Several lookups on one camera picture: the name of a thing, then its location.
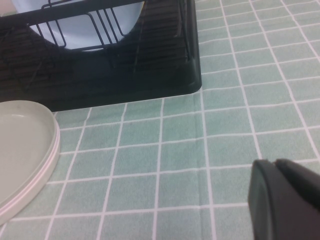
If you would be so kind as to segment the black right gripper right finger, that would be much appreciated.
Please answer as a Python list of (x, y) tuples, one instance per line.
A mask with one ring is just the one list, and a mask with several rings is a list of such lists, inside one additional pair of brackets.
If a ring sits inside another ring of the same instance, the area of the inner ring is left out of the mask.
[(277, 159), (274, 164), (297, 191), (320, 191), (320, 176), (317, 173), (289, 159)]

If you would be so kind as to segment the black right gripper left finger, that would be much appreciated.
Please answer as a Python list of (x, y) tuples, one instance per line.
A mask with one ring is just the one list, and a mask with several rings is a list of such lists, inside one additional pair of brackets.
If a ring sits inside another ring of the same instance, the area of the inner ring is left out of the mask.
[(253, 162), (248, 207), (256, 240), (320, 238), (320, 192), (297, 191), (275, 162)]

